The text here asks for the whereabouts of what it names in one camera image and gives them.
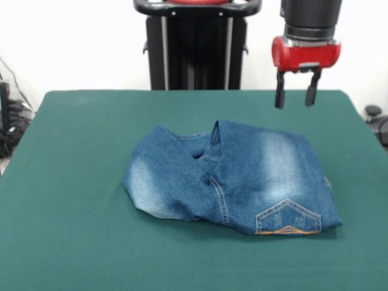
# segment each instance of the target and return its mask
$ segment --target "cable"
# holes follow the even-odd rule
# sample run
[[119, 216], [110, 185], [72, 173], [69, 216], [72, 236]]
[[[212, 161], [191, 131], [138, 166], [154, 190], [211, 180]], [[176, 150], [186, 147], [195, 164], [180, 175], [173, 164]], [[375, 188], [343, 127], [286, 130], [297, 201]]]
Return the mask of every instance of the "cable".
[[2, 62], [2, 64], [4, 65], [4, 67], [12, 74], [12, 76], [13, 76], [13, 82], [15, 83], [15, 86], [16, 86], [16, 88], [18, 89], [20, 95], [23, 97], [24, 101], [28, 104], [28, 106], [30, 106], [31, 108], [33, 108], [32, 105], [31, 105], [31, 103], [28, 101], [27, 97], [25, 97], [25, 94], [23, 94], [22, 90], [20, 90], [18, 81], [16, 80], [16, 75], [15, 75], [15, 73], [13, 72], [13, 70], [10, 69], [10, 67], [7, 65], [6, 62], [4, 62], [4, 60], [2, 59], [1, 56], [0, 56], [0, 61]]

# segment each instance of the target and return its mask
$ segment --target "black cable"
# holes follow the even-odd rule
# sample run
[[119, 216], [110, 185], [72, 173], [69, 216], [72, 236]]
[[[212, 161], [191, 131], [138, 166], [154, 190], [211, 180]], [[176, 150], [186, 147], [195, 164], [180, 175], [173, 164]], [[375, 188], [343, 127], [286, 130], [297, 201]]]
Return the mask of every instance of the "black cable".
[[378, 127], [378, 139], [380, 141], [380, 144], [382, 144], [382, 145], [384, 145], [384, 144], [383, 144], [383, 133], [381, 132], [381, 130], [383, 129], [383, 125], [387, 122], [388, 122], [388, 117], [386, 119], [384, 119], [384, 121], [382, 123], [380, 123], [380, 126]]
[[24, 101], [28, 104], [28, 106], [30, 106], [33, 109], [33, 107], [31, 106], [31, 103], [28, 101], [27, 97], [25, 97], [25, 94], [23, 94], [22, 90], [20, 90], [20, 87], [19, 87], [19, 84], [18, 84], [18, 80], [16, 80], [16, 75], [13, 72], [13, 70], [10, 69], [10, 67], [7, 65], [6, 62], [4, 62], [4, 60], [1, 58], [1, 56], [0, 56], [0, 61], [2, 62], [4, 67], [12, 74], [13, 82], [15, 83], [15, 86], [18, 89], [20, 95], [23, 97]]

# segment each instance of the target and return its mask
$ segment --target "table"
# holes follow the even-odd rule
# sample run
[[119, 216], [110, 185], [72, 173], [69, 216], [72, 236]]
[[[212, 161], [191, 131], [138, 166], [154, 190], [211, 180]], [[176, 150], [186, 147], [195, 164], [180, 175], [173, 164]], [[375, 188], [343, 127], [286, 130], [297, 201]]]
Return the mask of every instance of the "table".
[[[386, 290], [388, 159], [339, 91], [50, 92], [0, 179], [0, 290]], [[217, 119], [301, 133], [343, 226], [244, 236], [136, 210], [121, 178], [154, 126], [187, 135]]]

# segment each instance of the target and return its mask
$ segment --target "blue denim fabric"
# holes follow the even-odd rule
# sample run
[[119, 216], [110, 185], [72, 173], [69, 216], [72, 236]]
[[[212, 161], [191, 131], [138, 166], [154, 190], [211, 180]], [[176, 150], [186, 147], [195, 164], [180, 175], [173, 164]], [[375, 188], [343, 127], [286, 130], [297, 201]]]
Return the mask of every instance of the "blue denim fabric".
[[234, 122], [193, 136], [155, 128], [134, 150], [123, 183], [135, 206], [155, 217], [206, 219], [247, 235], [307, 235], [341, 224], [303, 136]]

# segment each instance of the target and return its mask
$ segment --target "denim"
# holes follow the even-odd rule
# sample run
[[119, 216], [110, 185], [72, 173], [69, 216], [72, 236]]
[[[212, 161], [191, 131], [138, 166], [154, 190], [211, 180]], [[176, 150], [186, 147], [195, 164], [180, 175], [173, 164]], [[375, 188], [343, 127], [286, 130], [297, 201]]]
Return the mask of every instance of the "denim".
[[123, 178], [157, 218], [207, 221], [246, 235], [309, 235], [341, 225], [328, 180], [301, 135], [230, 121], [212, 132], [152, 130]]

